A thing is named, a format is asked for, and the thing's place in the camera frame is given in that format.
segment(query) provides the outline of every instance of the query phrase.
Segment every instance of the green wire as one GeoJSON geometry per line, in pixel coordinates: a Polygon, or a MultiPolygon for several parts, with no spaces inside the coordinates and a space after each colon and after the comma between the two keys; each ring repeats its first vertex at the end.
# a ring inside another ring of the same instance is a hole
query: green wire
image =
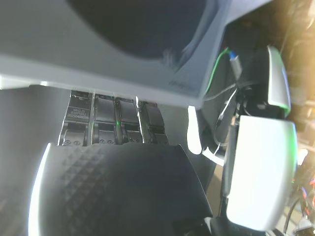
{"type": "Polygon", "coordinates": [[[213,70],[211,72],[211,75],[210,75],[210,79],[209,79],[209,83],[208,83],[208,86],[207,86],[207,89],[206,89],[206,92],[205,92],[205,95],[209,92],[209,89],[210,89],[210,86],[211,86],[211,83],[212,83],[212,80],[213,80],[213,77],[215,75],[215,72],[216,72],[216,69],[218,67],[218,64],[221,60],[221,57],[224,55],[224,54],[229,54],[231,51],[229,50],[229,48],[225,48],[218,56],[217,60],[216,60],[216,63],[215,63],[215,66],[213,67],[213,70]]]}

